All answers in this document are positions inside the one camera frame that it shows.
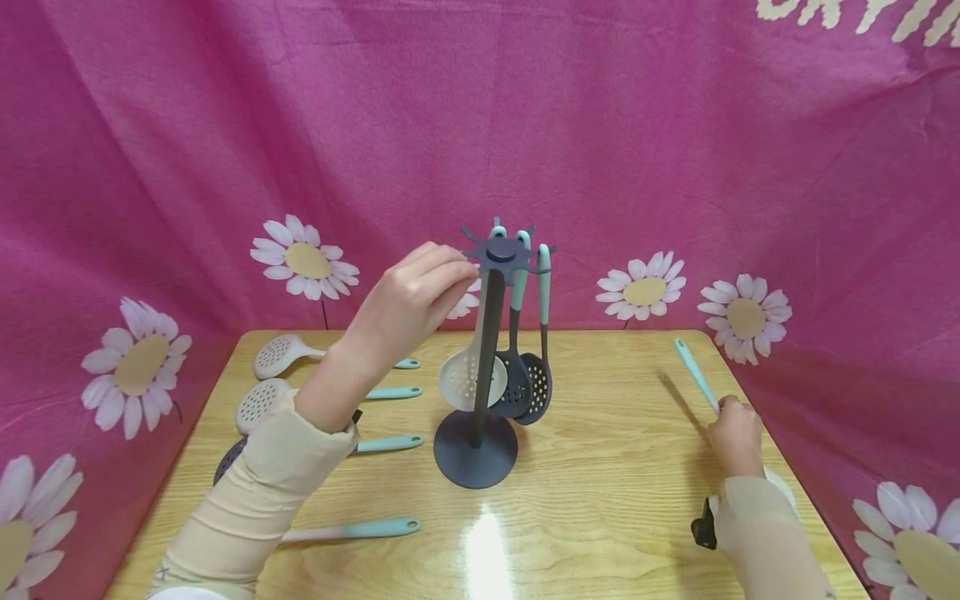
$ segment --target stand pole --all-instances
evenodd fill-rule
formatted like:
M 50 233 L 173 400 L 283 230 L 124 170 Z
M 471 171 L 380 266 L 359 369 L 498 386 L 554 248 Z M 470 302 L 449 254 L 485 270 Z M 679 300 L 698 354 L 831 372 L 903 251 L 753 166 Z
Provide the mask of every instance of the stand pole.
M 479 448 L 483 443 L 484 423 L 487 420 L 487 404 L 493 377 L 493 361 L 496 359 L 496 341 L 500 333 L 500 318 L 503 314 L 503 296 L 506 292 L 503 273 L 490 269 L 487 275 L 487 304 L 484 306 L 483 331 L 480 337 L 476 396 L 473 400 L 473 421 L 470 425 L 470 447 Z

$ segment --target white letter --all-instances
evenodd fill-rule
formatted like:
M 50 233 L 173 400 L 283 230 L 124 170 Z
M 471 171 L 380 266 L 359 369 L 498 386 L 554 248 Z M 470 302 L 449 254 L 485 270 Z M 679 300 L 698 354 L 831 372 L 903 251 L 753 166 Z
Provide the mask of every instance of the white letter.
M 836 27 L 840 22 L 840 0 L 806 0 L 806 6 L 797 22 L 806 25 L 820 7 L 824 8 L 824 28 Z
M 756 0 L 756 16 L 765 21 L 776 21 L 792 13 L 800 6 L 800 0 L 786 0 L 783 4 L 774 4 L 775 0 Z
M 930 29 L 926 30 L 924 46 L 932 46 L 940 41 L 953 21 L 956 21 L 956 25 L 953 27 L 953 40 L 950 45 L 954 48 L 960 48 L 960 0 L 953 0 L 953 3 L 944 9 L 943 14 L 933 21 Z
M 860 21 L 856 32 L 858 34 L 866 34 L 869 32 L 876 18 L 880 16 L 880 11 L 896 3 L 897 0 L 867 0 L 867 12 L 864 13 L 863 20 Z
M 920 29 L 920 24 L 930 16 L 930 11 L 935 4 L 937 0 L 917 0 L 910 12 L 903 16 L 900 26 L 894 31 L 891 39 L 896 42 L 904 41 L 907 36 Z

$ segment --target white utensil head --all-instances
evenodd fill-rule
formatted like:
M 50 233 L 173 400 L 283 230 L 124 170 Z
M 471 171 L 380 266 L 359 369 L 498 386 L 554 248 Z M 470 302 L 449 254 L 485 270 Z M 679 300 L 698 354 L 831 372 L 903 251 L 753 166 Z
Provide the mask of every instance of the white utensil head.
M 276 336 L 260 349 L 253 359 L 253 374 L 257 379 L 270 379 L 286 371 L 302 356 L 322 356 L 319 350 L 307 346 L 296 333 Z
M 440 394 L 447 403 L 458 411 L 471 412 L 476 398 L 476 374 L 479 366 L 479 352 L 470 348 L 463 349 L 450 356 L 440 368 Z M 507 368 L 499 358 L 493 359 L 493 377 L 490 384 L 490 396 L 487 406 L 493 406 L 507 389 Z
M 253 386 L 237 406 L 234 421 L 241 435 L 249 436 L 256 425 L 290 391 L 290 385 L 283 379 L 265 379 Z

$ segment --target dark gray slotted spoon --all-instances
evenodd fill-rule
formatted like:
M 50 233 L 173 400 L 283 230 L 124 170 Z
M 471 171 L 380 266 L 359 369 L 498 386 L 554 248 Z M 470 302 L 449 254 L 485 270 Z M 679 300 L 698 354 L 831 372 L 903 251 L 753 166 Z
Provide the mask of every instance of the dark gray slotted spoon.
M 550 320 L 550 248 L 540 244 L 538 252 L 538 267 L 542 271 L 537 278 L 538 296 L 540 297 L 540 354 L 525 352 L 520 360 L 530 374 L 531 395 L 530 408 L 526 413 L 517 417 L 516 422 L 521 425 L 532 425 L 546 413 L 550 406 L 550 397 L 553 394 L 553 378 L 550 376 L 550 361 L 546 354 L 547 322 Z
M 523 230 L 518 231 L 516 239 L 522 241 L 527 250 L 530 249 L 529 233 Z M 507 368 L 507 389 L 503 391 L 503 396 L 490 407 L 490 410 L 507 419 L 516 419 L 530 410 L 530 375 L 516 349 L 516 335 L 520 329 L 520 308 L 523 306 L 523 293 L 527 289 L 528 275 L 524 269 L 517 269 L 514 272 L 514 286 L 510 290 L 510 347 L 496 354 L 496 357 L 503 362 L 503 366 Z

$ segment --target beige sleeve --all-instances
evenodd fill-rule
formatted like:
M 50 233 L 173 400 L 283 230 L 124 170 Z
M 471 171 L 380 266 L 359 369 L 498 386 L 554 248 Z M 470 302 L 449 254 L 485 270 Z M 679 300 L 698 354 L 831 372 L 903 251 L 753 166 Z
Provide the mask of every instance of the beige sleeve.
M 711 500 L 717 543 L 747 600 L 823 600 L 833 589 L 790 501 L 763 477 L 732 477 Z
M 357 432 L 327 434 L 293 408 L 292 393 L 251 433 L 240 457 L 167 549 L 147 597 L 204 588 L 252 600 L 264 564 L 294 516 L 354 449 Z

